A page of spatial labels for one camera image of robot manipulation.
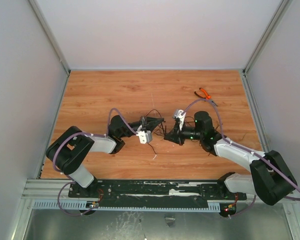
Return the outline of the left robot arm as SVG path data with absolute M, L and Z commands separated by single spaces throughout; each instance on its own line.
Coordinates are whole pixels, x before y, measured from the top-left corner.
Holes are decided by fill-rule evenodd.
M 141 144 L 152 141 L 152 132 L 164 118 L 142 116 L 138 121 L 125 123 L 120 115 L 111 118 L 108 133 L 104 135 L 81 131 L 76 126 L 68 128 L 46 150 L 45 156 L 54 167 L 80 186 L 86 197 L 98 190 L 95 177 L 85 168 L 83 161 L 88 153 L 117 154 L 125 145 L 123 138 L 137 136 Z

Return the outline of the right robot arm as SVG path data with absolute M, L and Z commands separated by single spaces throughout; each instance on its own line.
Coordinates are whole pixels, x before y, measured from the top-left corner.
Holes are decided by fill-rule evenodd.
M 254 150 L 222 136 L 213 127 L 206 111 L 195 113 L 193 127 L 186 125 L 186 114 L 181 109 L 175 111 L 173 118 L 175 125 L 165 135 L 165 140 L 181 146 L 185 140 L 198 141 L 207 153 L 228 159 L 249 171 L 249 174 L 229 172 L 220 177 L 216 187 L 220 198 L 229 199 L 234 193 L 243 193 L 255 195 L 273 206 L 295 190 L 297 182 L 277 151 Z

